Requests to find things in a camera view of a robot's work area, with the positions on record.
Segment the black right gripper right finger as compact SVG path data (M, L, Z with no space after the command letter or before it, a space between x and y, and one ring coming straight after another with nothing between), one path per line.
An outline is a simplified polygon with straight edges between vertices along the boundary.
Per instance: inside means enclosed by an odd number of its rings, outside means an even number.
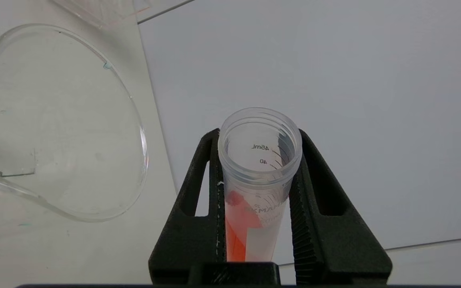
M298 286L384 286L392 261L311 138L289 193Z

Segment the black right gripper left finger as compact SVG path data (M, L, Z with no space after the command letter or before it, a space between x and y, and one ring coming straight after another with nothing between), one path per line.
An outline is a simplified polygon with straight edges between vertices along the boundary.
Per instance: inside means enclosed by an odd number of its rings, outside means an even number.
M219 129L200 140L184 182L148 261L155 285L185 285L193 266L226 261L224 186L218 158ZM205 169L209 169L208 214L196 216Z

